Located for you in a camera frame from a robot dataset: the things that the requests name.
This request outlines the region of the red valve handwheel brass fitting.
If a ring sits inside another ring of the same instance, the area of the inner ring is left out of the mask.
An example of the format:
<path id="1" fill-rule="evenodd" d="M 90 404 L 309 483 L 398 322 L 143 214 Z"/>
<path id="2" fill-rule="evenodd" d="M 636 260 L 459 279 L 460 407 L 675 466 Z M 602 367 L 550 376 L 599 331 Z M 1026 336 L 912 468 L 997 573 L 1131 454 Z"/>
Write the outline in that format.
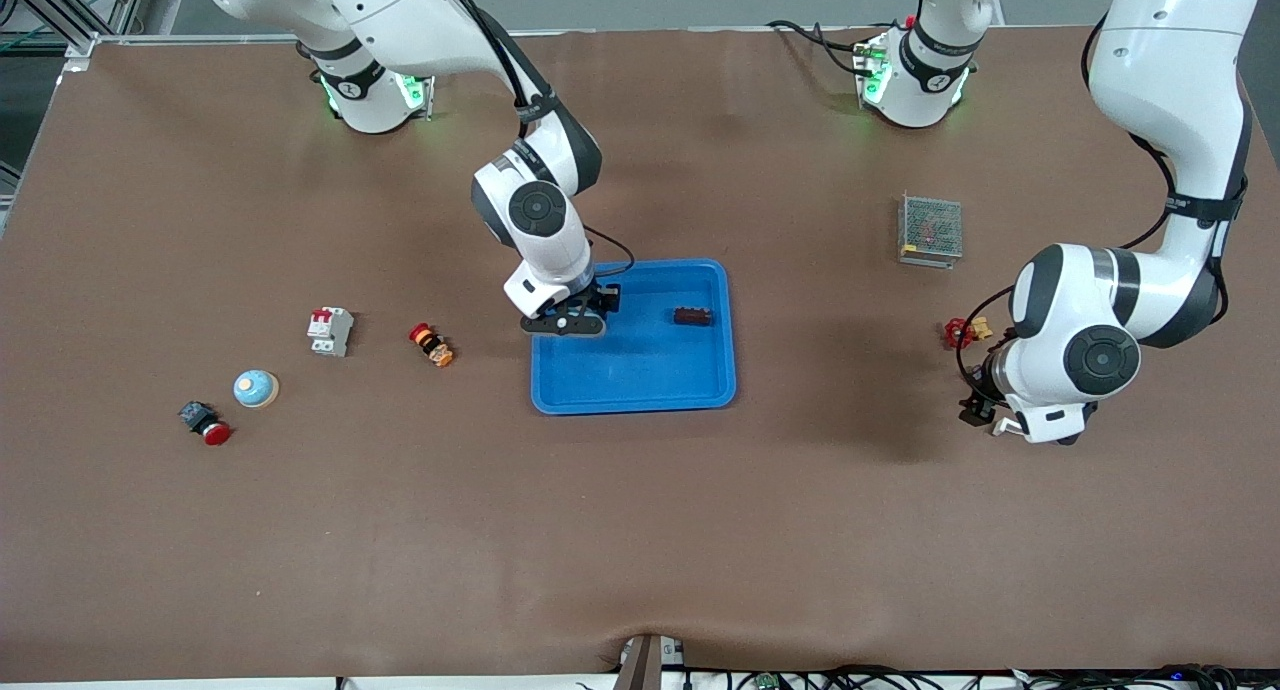
<path id="1" fill-rule="evenodd" d="M 972 317 L 972 320 L 951 317 L 943 326 L 943 343 L 952 351 L 963 351 L 975 342 L 987 342 L 992 335 L 995 334 L 984 316 Z"/>

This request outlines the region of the blue plastic tray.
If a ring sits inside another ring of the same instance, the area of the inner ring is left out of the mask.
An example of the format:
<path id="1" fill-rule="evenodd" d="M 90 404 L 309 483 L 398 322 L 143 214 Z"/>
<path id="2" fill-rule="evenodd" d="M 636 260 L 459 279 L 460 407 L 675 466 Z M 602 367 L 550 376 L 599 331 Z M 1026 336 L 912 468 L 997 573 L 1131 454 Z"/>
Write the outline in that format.
<path id="1" fill-rule="evenodd" d="M 620 312 L 598 339 L 535 335 L 530 399 L 550 416 L 721 408 L 737 393 L 728 274 L 710 259 L 646 260 L 614 277 Z M 712 326 L 678 326 L 677 307 Z"/>

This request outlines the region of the white red circuit breaker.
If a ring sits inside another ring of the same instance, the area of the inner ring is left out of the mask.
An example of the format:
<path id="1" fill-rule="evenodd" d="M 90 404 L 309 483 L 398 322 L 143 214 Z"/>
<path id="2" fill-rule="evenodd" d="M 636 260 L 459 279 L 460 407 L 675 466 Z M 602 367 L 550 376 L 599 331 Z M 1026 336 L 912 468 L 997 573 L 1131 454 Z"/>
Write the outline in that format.
<path id="1" fill-rule="evenodd" d="M 311 311 L 306 335 L 310 349 L 317 356 L 346 357 L 355 316 L 340 307 L 319 307 Z"/>

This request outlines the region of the red orange pushbutton switch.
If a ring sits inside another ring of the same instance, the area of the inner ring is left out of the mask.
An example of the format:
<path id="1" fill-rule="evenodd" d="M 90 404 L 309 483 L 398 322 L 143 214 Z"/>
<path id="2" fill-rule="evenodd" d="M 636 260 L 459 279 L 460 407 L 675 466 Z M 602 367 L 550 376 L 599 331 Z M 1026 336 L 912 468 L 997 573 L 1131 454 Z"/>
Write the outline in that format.
<path id="1" fill-rule="evenodd" d="M 408 338 L 434 366 L 447 367 L 452 364 L 454 352 L 435 326 L 426 323 L 417 324 L 412 326 Z"/>

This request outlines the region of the metal mesh power supply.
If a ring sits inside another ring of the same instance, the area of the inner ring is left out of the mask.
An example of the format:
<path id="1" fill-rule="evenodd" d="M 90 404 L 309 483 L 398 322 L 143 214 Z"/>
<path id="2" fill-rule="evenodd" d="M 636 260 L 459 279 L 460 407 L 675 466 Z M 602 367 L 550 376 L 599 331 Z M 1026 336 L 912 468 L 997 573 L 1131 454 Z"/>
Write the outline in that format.
<path id="1" fill-rule="evenodd" d="M 904 195 L 897 219 L 899 262 L 951 270 L 963 257 L 961 204 Z"/>

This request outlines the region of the aluminium frame post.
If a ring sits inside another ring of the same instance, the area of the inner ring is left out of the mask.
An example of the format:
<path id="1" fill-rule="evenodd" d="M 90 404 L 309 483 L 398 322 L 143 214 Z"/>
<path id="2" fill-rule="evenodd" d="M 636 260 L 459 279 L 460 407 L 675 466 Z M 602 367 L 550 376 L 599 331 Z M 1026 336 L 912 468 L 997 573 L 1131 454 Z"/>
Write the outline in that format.
<path id="1" fill-rule="evenodd" d="M 0 0 L 0 58 L 84 58 L 123 37 L 141 0 Z"/>

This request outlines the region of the red mushroom button dark body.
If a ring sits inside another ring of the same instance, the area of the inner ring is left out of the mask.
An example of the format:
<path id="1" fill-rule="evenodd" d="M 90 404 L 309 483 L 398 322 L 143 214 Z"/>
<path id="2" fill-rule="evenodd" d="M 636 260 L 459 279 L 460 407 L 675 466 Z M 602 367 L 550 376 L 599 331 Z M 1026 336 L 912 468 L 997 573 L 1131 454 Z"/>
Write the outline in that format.
<path id="1" fill-rule="evenodd" d="M 187 402 L 178 412 L 178 417 L 207 447 L 219 447 L 230 439 L 230 425 L 221 419 L 215 408 L 200 402 L 200 399 Z"/>

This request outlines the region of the light blue call bell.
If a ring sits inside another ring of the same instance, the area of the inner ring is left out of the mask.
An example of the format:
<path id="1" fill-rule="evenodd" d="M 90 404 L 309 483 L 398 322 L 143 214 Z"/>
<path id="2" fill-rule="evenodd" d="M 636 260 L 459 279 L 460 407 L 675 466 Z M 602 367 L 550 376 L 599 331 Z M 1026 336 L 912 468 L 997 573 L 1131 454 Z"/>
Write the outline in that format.
<path id="1" fill-rule="evenodd" d="M 276 399 L 280 389 L 278 376 L 261 367 L 250 367 L 233 383 L 233 397 L 246 408 L 262 408 Z"/>

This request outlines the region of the metal table edge clamp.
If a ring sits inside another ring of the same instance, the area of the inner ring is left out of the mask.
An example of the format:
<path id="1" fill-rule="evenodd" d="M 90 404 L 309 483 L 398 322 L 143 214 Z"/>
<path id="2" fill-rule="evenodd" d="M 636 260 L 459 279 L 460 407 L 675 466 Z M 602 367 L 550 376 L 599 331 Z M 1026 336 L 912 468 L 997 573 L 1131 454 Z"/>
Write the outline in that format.
<path id="1" fill-rule="evenodd" d="M 684 668 L 682 640 L 653 634 L 639 635 L 623 646 L 612 690 L 669 690 L 666 671 Z"/>

